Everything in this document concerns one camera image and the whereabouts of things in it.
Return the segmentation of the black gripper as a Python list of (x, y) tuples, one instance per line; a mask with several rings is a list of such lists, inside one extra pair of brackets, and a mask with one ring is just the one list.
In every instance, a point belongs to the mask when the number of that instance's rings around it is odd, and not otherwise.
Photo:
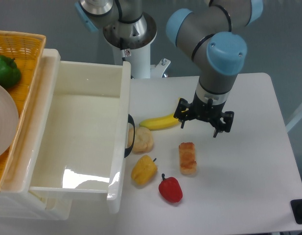
[(179, 98), (173, 117), (181, 123), (181, 129), (184, 128), (185, 122), (197, 119), (205, 122), (212, 121), (215, 128), (213, 137), (216, 138), (219, 133), (229, 133), (232, 127), (234, 112), (222, 112), (225, 102), (213, 105), (209, 101), (202, 101), (197, 94), (194, 95), (192, 103), (188, 103), (184, 98)]

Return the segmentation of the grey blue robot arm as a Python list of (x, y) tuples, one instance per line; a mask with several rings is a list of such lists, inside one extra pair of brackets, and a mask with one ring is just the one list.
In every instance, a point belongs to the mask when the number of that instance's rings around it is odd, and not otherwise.
[[(116, 64), (127, 61), (133, 78), (150, 78), (157, 26), (140, 0), (78, 0), (74, 6), (89, 31), (103, 30)], [(223, 107), (247, 54), (245, 41), (233, 31), (258, 19), (262, 11), (260, 0), (211, 0), (202, 14), (183, 8), (170, 16), (168, 39), (202, 72), (193, 101), (178, 103), (178, 121), (197, 119), (210, 123), (216, 134), (230, 132), (234, 113)]]

